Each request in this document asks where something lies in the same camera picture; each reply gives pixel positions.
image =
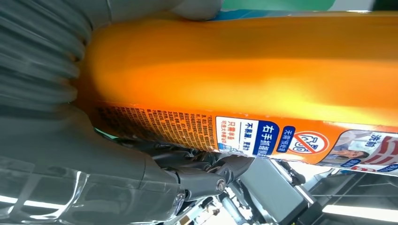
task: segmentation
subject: orange packaging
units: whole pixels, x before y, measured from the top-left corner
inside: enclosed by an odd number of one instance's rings
[[[236,15],[99,30],[76,104],[125,138],[398,175],[397,14]]]

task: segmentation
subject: circular logo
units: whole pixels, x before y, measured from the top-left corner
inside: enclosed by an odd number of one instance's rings
[[[329,140],[322,134],[313,131],[302,131],[294,134],[289,151],[300,154],[318,154],[329,147]]]

